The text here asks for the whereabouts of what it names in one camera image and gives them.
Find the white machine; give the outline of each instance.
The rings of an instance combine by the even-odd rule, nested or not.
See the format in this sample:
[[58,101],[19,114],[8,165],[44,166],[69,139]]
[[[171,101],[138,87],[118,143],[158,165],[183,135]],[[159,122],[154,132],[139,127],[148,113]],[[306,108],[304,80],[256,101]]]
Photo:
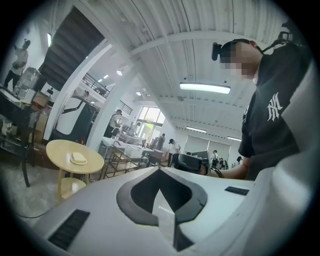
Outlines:
[[[273,254],[297,230],[319,184],[320,107],[312,65],[282,116],[301,153],[255,181],[151,167],[95,182],[44,215],[34,243],[60,255]],[[174,214],[171,244],[152,212],[161,191]]]

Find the ny logo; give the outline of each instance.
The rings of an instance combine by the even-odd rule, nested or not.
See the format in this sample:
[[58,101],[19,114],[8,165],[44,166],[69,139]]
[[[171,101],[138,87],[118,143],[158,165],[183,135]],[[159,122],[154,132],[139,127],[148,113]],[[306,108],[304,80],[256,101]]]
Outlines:
[[279,112],[278,110],[282,109],[282,106],[280,106],[279,99],[278,99],[278,92],[272,96],[272,99],[270,100],[270,103],[267,107],[269,110],[269,121],[272,118],[272,121],[275,121],[275,118],[279,118]]

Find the ceiling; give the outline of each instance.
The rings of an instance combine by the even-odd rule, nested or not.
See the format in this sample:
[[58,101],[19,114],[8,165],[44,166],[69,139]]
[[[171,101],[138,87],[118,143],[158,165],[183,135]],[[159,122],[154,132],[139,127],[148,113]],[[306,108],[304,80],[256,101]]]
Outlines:
[[[125,74],[140,59],[144,73],[140,87],[147,88],[176,128],[191,126],[212,136],[240,138],[243,112],[255,86],[213,62],[212,43],[246,38],[262,49],[269,46],[287,21],[271,1],[88,0],[86,4],[106,28],[104,36],[117,45],[92,67],[92,76],[108,74],[110,81],[102,83],[116,83],[120,77],[115,71],[123,69]],[[180,82],[227,85],[231,91],[186,91]]]

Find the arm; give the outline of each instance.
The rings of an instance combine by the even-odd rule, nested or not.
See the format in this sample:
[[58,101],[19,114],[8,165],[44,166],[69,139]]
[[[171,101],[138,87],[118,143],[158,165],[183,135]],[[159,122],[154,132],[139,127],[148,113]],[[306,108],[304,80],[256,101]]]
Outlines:
[[[220,170],[220,172],[223,174],[223,176],[226,179],[243,180],[248,173],[249,163],[250,163],[250,158],[244,157],[242,164],[240,164],[234,168],[231,168],[229,170]],[[218,174],[214,170],[211,171],[210,176],[216,177],[216,178],[219,177]]]

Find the window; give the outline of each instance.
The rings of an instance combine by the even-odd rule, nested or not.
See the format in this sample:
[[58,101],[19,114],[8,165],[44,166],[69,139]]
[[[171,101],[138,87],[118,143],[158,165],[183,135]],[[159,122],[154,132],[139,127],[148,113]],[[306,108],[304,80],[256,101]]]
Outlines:
[[165,119],[159,108],[144,106],[137,120],[141,123],[141,126],[137,128],[136,134],[139,138],[151,144],[153,139],[159,137]]

